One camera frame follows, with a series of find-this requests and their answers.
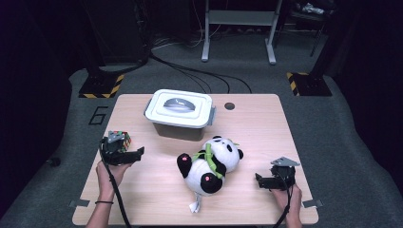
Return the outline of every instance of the stuffed panda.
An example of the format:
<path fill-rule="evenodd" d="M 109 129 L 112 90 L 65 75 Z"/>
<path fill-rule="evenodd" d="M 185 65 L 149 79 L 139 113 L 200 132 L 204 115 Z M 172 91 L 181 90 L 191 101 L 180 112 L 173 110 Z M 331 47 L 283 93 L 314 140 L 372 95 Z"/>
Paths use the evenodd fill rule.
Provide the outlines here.
<path fill-rule="evenodd" d="M 186 185 L 192 191 L 202 196 L 211 196 L 222 188 L 226 173 L 233 171 L 242 158 L 242 150 L 231 140 L 215 136 L 193 158 L 181 154 L 177 164 Z"/>

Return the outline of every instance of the wooden table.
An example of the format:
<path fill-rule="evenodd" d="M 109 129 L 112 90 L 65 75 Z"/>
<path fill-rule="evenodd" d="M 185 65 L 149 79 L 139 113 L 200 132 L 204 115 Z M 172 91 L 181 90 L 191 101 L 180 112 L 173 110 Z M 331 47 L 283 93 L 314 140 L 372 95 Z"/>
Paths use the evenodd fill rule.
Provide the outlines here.
<path fill-rule="evenodd" d="M 271 177 L 273 160 L 286 157 L 299 161 L 296 147 L 281 107 L 274 94 L 210 94 L 217 108 L 213 125 L 207 126 L 200 142 L 161 137 L 144 116 L 152 94 L 121 95 L 110 117 L 109 130 L 127 131 L 132 139 L 129 150 L 144 146 L 142 160 L 126 173 L 119 189 L 128 219 L 133 225 L 265 225 L 278 221 L 281 210 L 268 189 L 259 188 L 255 173 Z M 235 109 L 224 105 L 233 103 Z M 191 213 L 188 205 L 195 195 L 185 185 L 176 159 L 181 153 L 198 152 L 202 144 L 220 135 L 239 144 L 244 153 L 237 169 L 226 175 L 222 189 L 211 197 L 203 197 L 199 213 Z M 99 153 L 94 159 L 81 199 L 90 200 L 88 207 L 77 207 L 74 224 L 85 225 L 95 208 L 98 181 L 95 172 Z M 311 192 L 302 165 L 296 167 L 296 180 L 302 200 L 311 200 Z M 316 208 L 301 208 L 304 224 L 318 221 Z M 109 224 L 125 224 L 118 201 Z"/>

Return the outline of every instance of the white plastic container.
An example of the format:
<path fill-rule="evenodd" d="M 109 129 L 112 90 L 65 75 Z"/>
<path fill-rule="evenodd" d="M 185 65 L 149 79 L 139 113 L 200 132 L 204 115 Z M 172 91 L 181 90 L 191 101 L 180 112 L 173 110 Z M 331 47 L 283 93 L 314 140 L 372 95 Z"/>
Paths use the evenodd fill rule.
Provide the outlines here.
<path fill-rule="evenodd" d="M 200 141 L 212 125 L 216 108 L 210 96 L 201 93 L 160 89 L 148 103 L 144 115 L 160 136 Z"/>

